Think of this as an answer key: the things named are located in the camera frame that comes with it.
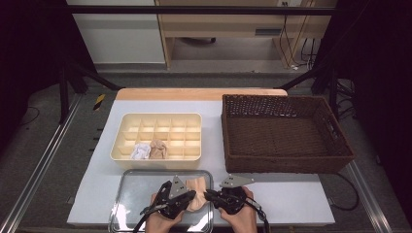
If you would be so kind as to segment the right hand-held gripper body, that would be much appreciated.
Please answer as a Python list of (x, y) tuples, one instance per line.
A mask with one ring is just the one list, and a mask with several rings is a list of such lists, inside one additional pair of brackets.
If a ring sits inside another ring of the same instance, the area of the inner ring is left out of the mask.
[(243, 189), (246, 184), (254, 183), (253, 178), (245, 178), (237, 175), (229, 174), (221, 184), (221, 189), (218, 192), (216, 198), (220, 198), (223, 201), (222, 209), (228, 214), (237, 214), (244, 206), (247, 195)]

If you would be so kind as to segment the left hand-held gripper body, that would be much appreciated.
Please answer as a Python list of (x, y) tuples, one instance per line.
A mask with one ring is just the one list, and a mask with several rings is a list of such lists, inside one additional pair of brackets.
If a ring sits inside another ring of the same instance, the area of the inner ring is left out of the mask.
[(141, 215), (148, 216), (159, 212), (169, 219), (174, 219), (186, 209), (183, 207), (183, 202), (185, 198), (189, 198), (186, 195), (188, 191), (190, 191), (188, 187), (178, 176), (175, 176), (172, 181), (167, 181), (160, 187), (153, 203), (146, 207)]

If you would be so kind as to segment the beige sock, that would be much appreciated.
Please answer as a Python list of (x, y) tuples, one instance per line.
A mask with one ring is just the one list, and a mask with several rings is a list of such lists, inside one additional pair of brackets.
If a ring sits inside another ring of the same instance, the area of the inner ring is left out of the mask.
[(187, 210), (189, 212), (199, 211), (207, 202), (204, 193), (206, 192), (206, 180), (204, 177), (198, 177), (186, 180), (186, 186), (189, 190), (194, 190), (194, 198), (189, 202)]
[(163, 156), (161, 154), (161, 152), (156, 149), (155, 140), (152, 140), (151, 143), (150, 143), (150, 146), (151, 146), (150, 159), (165, 159), (167, 157), (167, 155)]
[(155, 140), (154, 142), (155, 142), (156, 149), (159, 150), (163, 156), (166, 156), (167, 155), (166, 144), (161, 140)]

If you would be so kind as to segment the shiny metal tray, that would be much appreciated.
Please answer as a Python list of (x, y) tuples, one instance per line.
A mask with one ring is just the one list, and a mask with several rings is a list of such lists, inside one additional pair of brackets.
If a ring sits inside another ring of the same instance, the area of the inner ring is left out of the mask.
[[(127, 170), (120, 180), (109, 232), (132, 233), (143, 217), (141, 212), (151, 204), (152, 194), (167, 181), (172, 182), (175, 176), (183, 183), (203, 177), (207, 188), (214, 186), (211, 174), (204, 170)], [(172, 227), (170, 233), (211, 233), (213, 222), (214, 207), (207, 202), (195, 212), (185, 212), (182, 221)]]

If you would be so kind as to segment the white sock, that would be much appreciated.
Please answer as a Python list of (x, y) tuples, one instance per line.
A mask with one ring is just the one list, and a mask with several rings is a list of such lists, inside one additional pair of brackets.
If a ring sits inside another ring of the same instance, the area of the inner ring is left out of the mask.
[(134, 160), (148, 159), (151, 153), (151, 146), (146, 143), (139, 143), (134, 146), (130, 158)]

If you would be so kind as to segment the cream divided organizer box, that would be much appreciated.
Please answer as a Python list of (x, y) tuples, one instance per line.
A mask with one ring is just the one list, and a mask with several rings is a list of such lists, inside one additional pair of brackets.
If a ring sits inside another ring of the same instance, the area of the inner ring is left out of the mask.
[[(196, 169), (201, 157), (202, 118), (199, 114), (132, 113), (123, 116), (111, 158), (123, 169)], [(130, 158), (134, 146), (161, 140), (165, 159)]]

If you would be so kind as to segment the brown woven basket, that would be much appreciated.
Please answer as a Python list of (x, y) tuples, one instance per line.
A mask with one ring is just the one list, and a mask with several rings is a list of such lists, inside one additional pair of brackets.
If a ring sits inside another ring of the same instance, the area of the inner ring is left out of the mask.
[(229, 173), (335, 174), (355, 159), (319, 96), (225, 94), (222, 128)]

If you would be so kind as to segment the person's right hand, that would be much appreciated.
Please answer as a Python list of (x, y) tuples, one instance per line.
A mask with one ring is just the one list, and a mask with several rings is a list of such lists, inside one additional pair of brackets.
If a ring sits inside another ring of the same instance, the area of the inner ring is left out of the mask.
[(221, 218), (227, 221), (234, 233), (258, 233), (257, 213), (248, 206), (243, 208), (236, 215), (229, 215), (224, 209), (219, 208)]

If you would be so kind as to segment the person's left hand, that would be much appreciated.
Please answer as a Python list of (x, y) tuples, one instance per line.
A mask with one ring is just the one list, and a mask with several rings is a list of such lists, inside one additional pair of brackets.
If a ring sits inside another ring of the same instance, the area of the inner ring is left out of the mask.
[(170, 229), (183, 219), (181, 211), (174, 219), (169, 219), (159, 212), (152, 213), (146, 220), (145, 233), (169, 233)]

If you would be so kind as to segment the black metal stand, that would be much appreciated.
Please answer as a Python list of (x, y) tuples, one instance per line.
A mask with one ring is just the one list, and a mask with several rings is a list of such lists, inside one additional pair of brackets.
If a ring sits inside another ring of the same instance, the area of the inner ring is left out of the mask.
[(314, 78), (311, 86), (311, 92), (315, 95), (321, 95), (328, 90), (328, 104), (332, 109), (333, 114), (338, 118), (337, 93), (338, 93), (338, 78), (332, 64), (321, 64), (310, 71), (300, 75), (292, 81), (279, 86), (279, 89), (289, 90), (292, 87), (306, 80)]
[(89, 77), (111, 90), (121, 89), (121, 86), (109, 82), (96, 72), (90, 71), (75, 62), (66, 62), (58, 72), (60, 91), (59, 123), (63, 123), (69, 115), (68, 83), (72, 85), (76, 93), (85, 93), (87, 91), (87, 84), (84, 81), (84, 77)]

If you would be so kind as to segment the wooden desk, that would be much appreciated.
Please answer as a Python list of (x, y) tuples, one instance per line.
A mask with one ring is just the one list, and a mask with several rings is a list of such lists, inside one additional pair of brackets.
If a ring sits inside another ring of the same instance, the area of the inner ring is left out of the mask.
[[(333, 8), (338, 0), (154, 0), (157, 6), (242, 6)], [(165, 63), (171, 64), (177, 38), (270, 38), (285, 68), (297, 65), (304, 39), (322, 39), (329, 16), (159, 15)]]

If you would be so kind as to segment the white cabinet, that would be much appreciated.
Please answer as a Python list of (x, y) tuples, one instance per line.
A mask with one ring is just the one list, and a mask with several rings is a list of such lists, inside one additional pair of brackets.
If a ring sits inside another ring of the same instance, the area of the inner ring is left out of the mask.
[(96, 64), (164, 63), (157, 15), (73, 14)]

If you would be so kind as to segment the black crossbar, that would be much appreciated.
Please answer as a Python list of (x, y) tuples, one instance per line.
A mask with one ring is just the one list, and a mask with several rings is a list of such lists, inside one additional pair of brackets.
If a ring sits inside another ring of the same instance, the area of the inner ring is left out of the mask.
[(297, 7), (228, 7), (228, 6), (97, 6), (69, 5), (63, 10), (72, 14), (139, 14), (139, 15), (287, 15), (332, 16), (335, 8)]

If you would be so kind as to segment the black curtain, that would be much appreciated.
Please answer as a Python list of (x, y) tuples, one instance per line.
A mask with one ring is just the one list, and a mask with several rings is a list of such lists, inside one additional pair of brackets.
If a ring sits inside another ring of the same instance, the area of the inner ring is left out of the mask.
[(11, 142), (29, 97), (58, 83), (57, 61), (31, 7), (67, 0), (0, 0), (0, 151)]
[(355, 84), (360, 124), (412, 224), (412, 0), (337, 0), (317, 64)]

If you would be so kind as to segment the aluminium rail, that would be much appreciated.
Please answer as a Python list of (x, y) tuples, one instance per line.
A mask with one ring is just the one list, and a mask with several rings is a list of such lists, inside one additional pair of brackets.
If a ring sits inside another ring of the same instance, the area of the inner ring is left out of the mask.
[(359, 192), (361, 202), (375, 233), (394, 233), (356, 161), (351, 161), (347, 165), (347, 170)]
[(43, 177), (45, 176), (49, 166), (52, 163), (54, 155), (56, 154), (64, 136), (79, 109), (79, 105), (83, 99), (82, 94), (75, 94), (74, 99), (70, 104), (68, 116), (56, 128), (51, 140), (43, 152), (39, 162), (34, 171), (28, 179), (23, 191), (19, 195), (12, 210), (7, 215), (6, 219), (0, 225), (0, 233), (15, 233), (18, 225), (21, 222), (28, 206), (30, 205), (33, 196), (35, 195)]

